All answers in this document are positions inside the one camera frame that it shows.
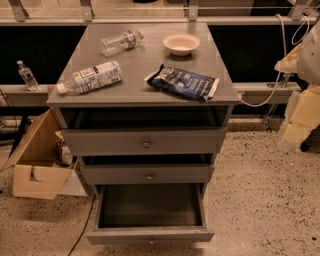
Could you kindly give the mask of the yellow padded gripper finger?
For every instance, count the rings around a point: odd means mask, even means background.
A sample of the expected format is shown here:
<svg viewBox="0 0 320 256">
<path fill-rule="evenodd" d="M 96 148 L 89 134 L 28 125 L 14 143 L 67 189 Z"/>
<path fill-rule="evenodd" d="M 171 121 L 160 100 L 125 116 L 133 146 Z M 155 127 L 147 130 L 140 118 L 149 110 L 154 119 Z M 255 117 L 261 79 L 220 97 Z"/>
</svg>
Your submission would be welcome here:
<svg viewBox="0 0 320 256">
<path fill-rule="evenodd" d="M 320 86 L 311 84 L 302 92 L 294 91 L 279 129 L 278 146 L 282 151 L 297 151 L 320 125 Z"/>
</svg>

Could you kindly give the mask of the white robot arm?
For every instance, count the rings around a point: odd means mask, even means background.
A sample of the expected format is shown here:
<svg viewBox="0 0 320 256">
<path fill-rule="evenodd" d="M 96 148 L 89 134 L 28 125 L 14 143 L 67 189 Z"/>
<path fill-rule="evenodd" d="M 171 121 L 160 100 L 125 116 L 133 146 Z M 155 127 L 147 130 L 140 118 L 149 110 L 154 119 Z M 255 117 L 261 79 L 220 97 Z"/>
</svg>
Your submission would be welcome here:
<svg viewBox="0 0 320 256">
<path fill-rule="evenodd" d="M 276 63 L 274 69 L 296 73 L 308 84 L 308 88 L 301 93 L 292 93 L 279 131 L 279 148 L 295 151 L 320 125 L 320 20 L 300 44 Z"/>
</svg>

